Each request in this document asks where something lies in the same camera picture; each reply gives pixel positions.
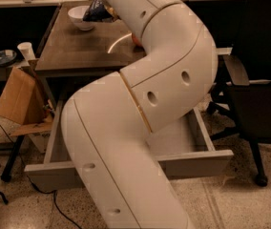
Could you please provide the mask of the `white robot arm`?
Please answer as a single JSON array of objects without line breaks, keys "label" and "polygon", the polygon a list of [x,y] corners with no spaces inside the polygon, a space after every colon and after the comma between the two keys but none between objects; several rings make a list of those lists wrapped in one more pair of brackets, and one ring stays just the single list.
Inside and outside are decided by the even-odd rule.
[{"label": "white robot arm", "polygon": [[214,40],[180,0],[107,2],[146,55],[72,95],[61,115],[65,145],[108,227],[195,229],[146,139],[207,94]]}]

